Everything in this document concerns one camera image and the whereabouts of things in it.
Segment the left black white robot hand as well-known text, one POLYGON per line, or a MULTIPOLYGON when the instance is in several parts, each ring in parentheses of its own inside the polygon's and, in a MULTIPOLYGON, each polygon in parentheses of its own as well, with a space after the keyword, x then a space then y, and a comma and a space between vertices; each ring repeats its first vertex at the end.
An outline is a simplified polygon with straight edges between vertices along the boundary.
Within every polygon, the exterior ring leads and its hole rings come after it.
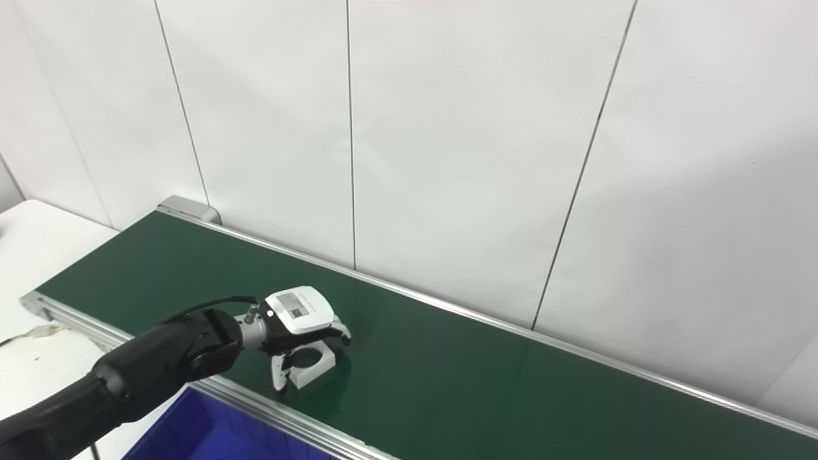
POLYGON ((271 357, 272 383, 279 392, 286 387, 292 369, 290 357, 298 347, 333 337, 345 346, 351 344, 350 329, 312 286, 272 293, 259 303, 255 317, 263 325, 263 334, 252 348, 271 357))

